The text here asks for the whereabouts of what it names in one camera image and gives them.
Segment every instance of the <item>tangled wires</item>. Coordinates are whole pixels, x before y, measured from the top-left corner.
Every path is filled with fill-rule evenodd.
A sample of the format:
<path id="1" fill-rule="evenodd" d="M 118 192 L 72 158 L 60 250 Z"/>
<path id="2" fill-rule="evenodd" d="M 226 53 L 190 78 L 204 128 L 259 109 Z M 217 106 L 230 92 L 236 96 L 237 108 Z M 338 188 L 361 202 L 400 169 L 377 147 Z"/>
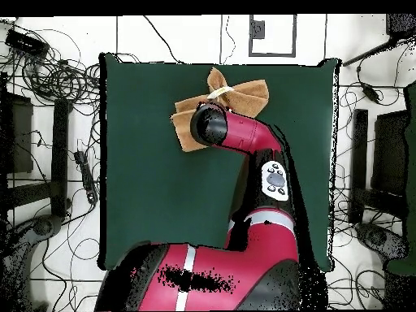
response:
<path id="1" fill-rule="evenodd" d="M 14 25 L 24 32 L 24 34 L 34 37 L 45 44 L 47 41 L 33 30 L 21 28 Z M 58 30 L 44 29 L 37 31 L 54 31 L 69 37 L 66 33 Z M 99 64 L 86 67 L 81 61 L 81 53 L 78 45 L 71 39 L 75 47 L 78 49 L 78 61 L 73 59 L 62 59 L 61 53 L 50 46 L 45 58 L 32 56 L 23 52 L 10 48 L 5 62 L 0 62 L 0 70 L 4 70 L 7 66 L 13 68 L 11 78 L 13 84 L 18 85 L 23 90 L 33 92 L 35 98 L 43 106 L 51 106 L 55 99 L 65 98 L 73 105 L 90 105 L 93 111 L 85 114 L 79 111 L 75 106 L 74 109 L 82 115 L 95 115 L 99 111 L 98 105 L 98 86 L 99 86 Z M 21 77 L 24 84 L 17 84 L 15 79 Z"/>

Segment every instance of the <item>red robot arm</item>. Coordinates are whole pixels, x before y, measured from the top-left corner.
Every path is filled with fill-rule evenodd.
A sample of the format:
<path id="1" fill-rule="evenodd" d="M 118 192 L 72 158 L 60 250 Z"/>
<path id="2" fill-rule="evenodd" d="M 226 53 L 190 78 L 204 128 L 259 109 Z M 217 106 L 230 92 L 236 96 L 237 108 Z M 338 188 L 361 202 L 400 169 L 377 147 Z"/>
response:
<path id="1" fill-rule="evenodd" d="M 225 248 L 137 246 L 107 274 L 96 310 L 297 310 L 297 239 L 278 139 L 215 103 L 197 108 L 191 133 L 246 156 Z"/>

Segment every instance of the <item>black device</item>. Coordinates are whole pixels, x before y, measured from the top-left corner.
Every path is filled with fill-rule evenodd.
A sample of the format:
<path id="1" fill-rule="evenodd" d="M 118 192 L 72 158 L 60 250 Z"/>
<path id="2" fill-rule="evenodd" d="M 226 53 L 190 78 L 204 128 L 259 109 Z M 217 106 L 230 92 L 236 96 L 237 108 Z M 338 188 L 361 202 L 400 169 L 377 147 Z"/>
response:
<path id="1" fill-rule="evenodd" d="M 76 163 L 80 166 L 82 174 L 82 183 L 87 193 L 87 199 L 90 205 L 95 205 L 98 202 L 98 194 L 95 189 L 95 184 L 93 181 L 93 176 L 91 170 L 89 169 L 89 164 L 87 157 L 83 151 L 76 151 L 74 153 L 74 158 Z"/>
<path id="2" fill-rule="evenodd" d="M 359 223 L 355 226 L 357 238 L 368 249 L 376 251 L 383 263 L 392 259 L 404 258 L 407 246 L 402 236 L 372 223 Z"/>
<path id="3" fill-rule="evenodd" d="M 350 202 L 348 204 L 349 223 L 361 223 L 365 206 L 369 206 L 385 213 L 404 219 L 408 214 L 408 206 L 405 196 L 397 192 L 404 188 L 397 183 L 401 173 L 405 174 L 404 158 L 404 129 L 403 123 L 394 127 L 394 116 L 389 123 L 381 117 L 379 121 L 386 124 L 382 127 L 390 130 L 379 130 L 375 137 L 375 163 L 373 165 L 373 178 L 371 188 L 366 188 L 366 156 L 367 156 L 367 130 L 368 130 L 368 110 L 356 109 L 353 113 L 353 142 L 351 153 L 351 174 L 350 174 Z M 387 164 L 386 159 L 393 156 L 393 163 Z"/>
<path id="4" fill-rule="evenodd" d="M 389 35 L 388 41 L 382 45 L 368 50 L 366 53 L 351 58 L 343 67 L 352 63 L 366 59 L 371 55 L 381 53 L 382 51 L 394 48 L 400 40 L 410 39 L 416 34 L 416 15 L 415 14 L 387 14 L 386 15 L 386 33 Z"/>
<path id="5" fill-rule="evenodd" d="M 0 310 L 32 311 L 29 272 L 37 244 L 56 235 L 71 201 L 67 199 L 67 128 L 69 101 L 54 102 L 52 176 L 50 182 L 8 188 L 7 172 L 13 152 L 13 114 L 7 105 L 7 74 L 0 74 Z M 50 198 L 51 214 L 13 227 L 7 211 Z"/>
<path id="6" fill-rule="evenodd" d="M 7 32 L 5 43 L 11 48 L 40 59 L 44 59 L 46 57 L 50 48 L 47 43 L 17 32 L 13 29 L 10 29 Z"/>
<path id="7" fill-rule="evenodd" d="M 395 111 L 377 116 L 371 187 L 394 195 L 405 195 L 405 129 L 410 113 Z"/>
<path id="8" fill-rule="evenodd" d="M 12 119 L 9 117 L 12 131 L 7 137 L 14 142 L 12 154 L 7 156 L 7 173 L 29 173 L 33 170 L 32 143 L 28 135 L 32 131 L 33 104 L 28 97 L 8 92 L 3 105 L 5 111 L 12 114 Z"/>

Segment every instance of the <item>electrical outlet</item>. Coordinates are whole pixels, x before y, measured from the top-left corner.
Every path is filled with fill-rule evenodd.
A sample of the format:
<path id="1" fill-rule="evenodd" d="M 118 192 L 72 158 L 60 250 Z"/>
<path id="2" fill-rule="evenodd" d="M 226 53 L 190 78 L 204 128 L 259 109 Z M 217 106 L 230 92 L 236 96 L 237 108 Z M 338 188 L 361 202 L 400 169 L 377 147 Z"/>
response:
<path id="1" fill-rule="evenodd" d="M 250 15 L 250 57 L 296 57 L 297 15 Z"/>
<path id="2" fill-rule="evenodd" d="M 265 23 L 264 20 L 253 20 L 251 32 L 254 40 L 264 40 Z"/>

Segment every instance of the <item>folded cloth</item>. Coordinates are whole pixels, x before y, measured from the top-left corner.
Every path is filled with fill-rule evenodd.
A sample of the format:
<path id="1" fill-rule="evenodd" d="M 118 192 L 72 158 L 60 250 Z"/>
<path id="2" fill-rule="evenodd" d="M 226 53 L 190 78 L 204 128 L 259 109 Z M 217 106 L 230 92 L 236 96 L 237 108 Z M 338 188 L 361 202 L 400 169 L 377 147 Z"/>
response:
<path id="1" fill-rule="evenodd" d="M 191 118 L 199 102 L 215 100 L 238 114 L 254 118 L 269 101 L 269 91 L 265 80 L 249 81 L 229 88 L 223 74 L 213 67 L 207 81 L 210 94 L 175 103 L 176 113 L 171 116 L 171 121 L 184 152 L 206 147 L 196 142 L 190 131 Z"/>

